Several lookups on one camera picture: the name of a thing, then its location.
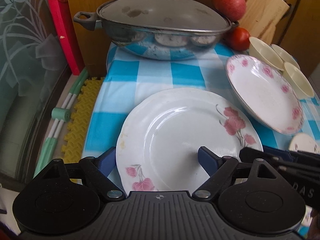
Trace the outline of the small plate blue flowers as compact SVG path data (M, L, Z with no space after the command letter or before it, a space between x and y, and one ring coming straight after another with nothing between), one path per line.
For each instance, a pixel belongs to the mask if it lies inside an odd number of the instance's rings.
M320 153L317 142L306 133L298 133L295 135L289 144L289 150L295 152L303 151L314 154Z

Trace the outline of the white plate pink flowers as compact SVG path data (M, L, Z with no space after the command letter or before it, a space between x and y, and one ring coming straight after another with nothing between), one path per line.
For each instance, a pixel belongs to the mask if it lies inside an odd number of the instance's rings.
M197 158L202 146L235 158L244 147L263 148L247 116L220 95L175 88L149 96L129 113L118 137L125 192L195 191L208 179Z

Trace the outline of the deep plate pink flower rim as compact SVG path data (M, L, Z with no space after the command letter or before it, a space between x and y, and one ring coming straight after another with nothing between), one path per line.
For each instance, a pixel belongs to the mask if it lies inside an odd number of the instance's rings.
M240 103L264 126L281 134L296 134L304 113L295 91L268 64L249 55L233 55L226 61L226 74Z

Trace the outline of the cream bowl front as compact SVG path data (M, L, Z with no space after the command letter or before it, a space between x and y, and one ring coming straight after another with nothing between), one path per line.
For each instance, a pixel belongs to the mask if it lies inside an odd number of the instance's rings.
M293 64L284 62L283 77L291 85L299 100L315 96L314 90L306 76Z

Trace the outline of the cream bowl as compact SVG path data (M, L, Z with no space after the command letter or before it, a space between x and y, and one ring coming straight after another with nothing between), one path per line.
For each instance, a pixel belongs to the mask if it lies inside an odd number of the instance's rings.
M284 62L283 77L291 85L299 100L315 96L314 90L306 76L293 64Z
M255 57L256 59L263 61L270 67L273 67L279 72L284 71L284 62L280 56L264 41L256 38L249 38L249 56Z
M271 44L271 48L280 56L283 62L289 62L293 64L296 68L300 69L298 62L286 50L284 50L283 48L281 48L276 44Z

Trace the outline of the yellow foam mat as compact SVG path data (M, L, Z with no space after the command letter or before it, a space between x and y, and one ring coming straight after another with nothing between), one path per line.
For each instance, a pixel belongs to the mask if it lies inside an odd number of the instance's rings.
M67 125L68 133L62 145L62 158L65 163L77 163L81 159L89 122L99 94L103 79L93 77L87 79L80 89L73 107L71 121Z

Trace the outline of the blue white checkered tablecloth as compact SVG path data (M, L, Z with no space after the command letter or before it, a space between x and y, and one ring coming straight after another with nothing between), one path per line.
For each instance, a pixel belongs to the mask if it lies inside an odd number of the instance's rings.
M227 99L247 116L262 146L287 150L298 133L308 134L319 145L319 99L301 101L304 124L296 134L281 134L264 126L246 111L228 81L226 61L233 55L229 48L219 44L194 60L156 61L112 46L107 56L107 76L93 109L83 155L99 156L116 147L129 113L149 96L175 88L196 88ZM112 180L124 190L118 170Z

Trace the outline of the frosted glass door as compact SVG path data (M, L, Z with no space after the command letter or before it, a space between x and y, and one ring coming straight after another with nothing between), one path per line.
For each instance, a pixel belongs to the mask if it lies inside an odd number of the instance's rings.
M67 66L48 0L1 0L1 173L18 179Z

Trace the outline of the red tomato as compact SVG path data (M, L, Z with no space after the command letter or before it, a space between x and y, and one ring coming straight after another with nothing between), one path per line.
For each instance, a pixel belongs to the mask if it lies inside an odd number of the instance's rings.
M237 51L244 51L249 48L250 45L250 33L241 27L237 27L232 31L228 32L224 39L225 43L232 48L233 50Z

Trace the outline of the wooden cabinet doors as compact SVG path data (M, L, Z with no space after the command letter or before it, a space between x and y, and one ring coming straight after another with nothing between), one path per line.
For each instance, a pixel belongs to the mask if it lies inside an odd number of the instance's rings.
M110 0L68 0L71 15L79 11L95 12L97 7ZM81 55L91 77L106 75L106 57L111 43L110 38L103 30L86 30L78 23L74 29Z

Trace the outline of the steel pan with lid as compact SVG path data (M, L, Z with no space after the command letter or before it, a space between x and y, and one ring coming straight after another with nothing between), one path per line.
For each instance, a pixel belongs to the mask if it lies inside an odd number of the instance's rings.
M104 29L121 49L162 61L194 59L213 49L237 21L194 0L111 0L77 12L85 29Z

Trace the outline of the black scissors in block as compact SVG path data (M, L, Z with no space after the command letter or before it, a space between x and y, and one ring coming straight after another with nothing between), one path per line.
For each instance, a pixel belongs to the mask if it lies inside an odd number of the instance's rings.
M288 15L290 15L293 10L294 10L294 6L292 4L288 4L289 8L288 10L285 12L285 14L283 15L283 18L287 17Z

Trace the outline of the wooden knife block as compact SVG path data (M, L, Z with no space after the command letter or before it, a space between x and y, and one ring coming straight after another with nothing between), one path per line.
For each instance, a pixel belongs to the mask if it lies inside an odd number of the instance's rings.
M239 20L240 27L246 29L251 36L270 45L276 25L289 9L284 0L245 0L246 13Z

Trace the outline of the red apple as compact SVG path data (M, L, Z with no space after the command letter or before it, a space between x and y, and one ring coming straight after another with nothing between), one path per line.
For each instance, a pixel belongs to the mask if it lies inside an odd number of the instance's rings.
M212 0L213 6L230 21L240 20L246 12L245 0Z

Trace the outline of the red cutting board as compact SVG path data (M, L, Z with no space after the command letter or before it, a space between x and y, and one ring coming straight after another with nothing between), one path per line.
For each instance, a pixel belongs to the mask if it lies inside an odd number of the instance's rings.
M68 0L48 0L58 40L73 75L79 75L85 64L76 38Z

